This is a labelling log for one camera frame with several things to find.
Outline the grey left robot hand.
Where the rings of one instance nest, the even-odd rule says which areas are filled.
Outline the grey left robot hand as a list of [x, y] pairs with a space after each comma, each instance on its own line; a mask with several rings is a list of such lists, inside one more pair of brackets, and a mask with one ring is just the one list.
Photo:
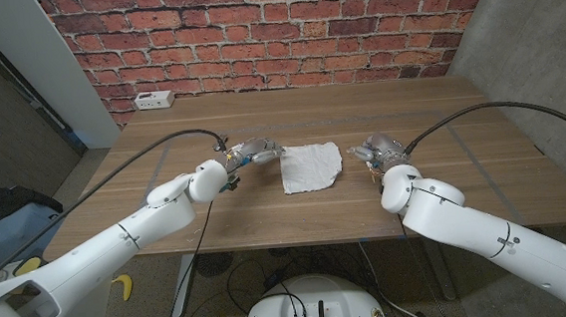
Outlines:
[[284, 148], [277, 142], [268, 138], [252, 138], [226, 151], [221, 156], [220, 162], [226, 168], [227, 173], [232, 175], [239, 168], [251, 162], [263, 164], [280, 158], [283, 154]]

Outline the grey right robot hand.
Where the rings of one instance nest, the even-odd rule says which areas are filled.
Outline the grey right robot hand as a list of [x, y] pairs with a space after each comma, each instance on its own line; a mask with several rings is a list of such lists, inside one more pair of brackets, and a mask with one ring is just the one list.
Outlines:
[[410, 163], [409, 157], [404, 155], [405, 150], [397, 140], [375, 132], [360, 146], [348, 148], [347, 153], [362, 160], [372, 173], [384, 174], [393, 166]]

